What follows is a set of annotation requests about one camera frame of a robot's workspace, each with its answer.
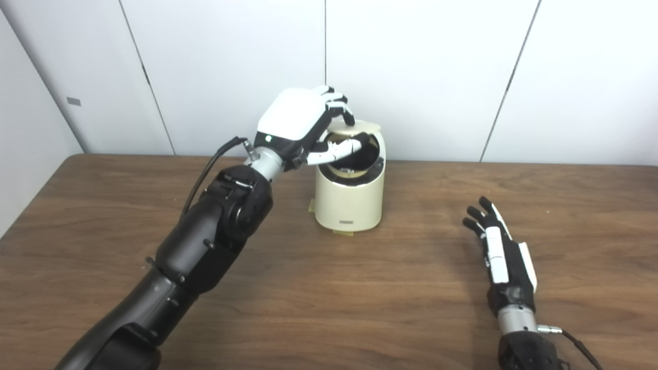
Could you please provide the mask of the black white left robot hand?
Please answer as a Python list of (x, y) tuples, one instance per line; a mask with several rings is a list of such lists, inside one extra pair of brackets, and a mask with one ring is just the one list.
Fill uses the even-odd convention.
[(359, 152), (371, 137), (359, 133), (339, 143), (324, 142), (337, 117), (349, 128), (356, 124), (348, 99), (333, 87), (285, 89), (259, 120), (254, 147), (273, 154), (282, 172), (339, 161)]

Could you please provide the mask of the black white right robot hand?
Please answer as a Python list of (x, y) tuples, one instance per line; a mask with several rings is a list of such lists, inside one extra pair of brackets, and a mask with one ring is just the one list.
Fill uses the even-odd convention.
[(468, 206), (467, 214), (462, 223), (482, 245), (491, 312), (497, 316), (501, 309), (514, 305), (536, 313), (537, 276), (527, 244), (513, 239), (500, 211), (487, 197), (479, 198), (479, 208)]

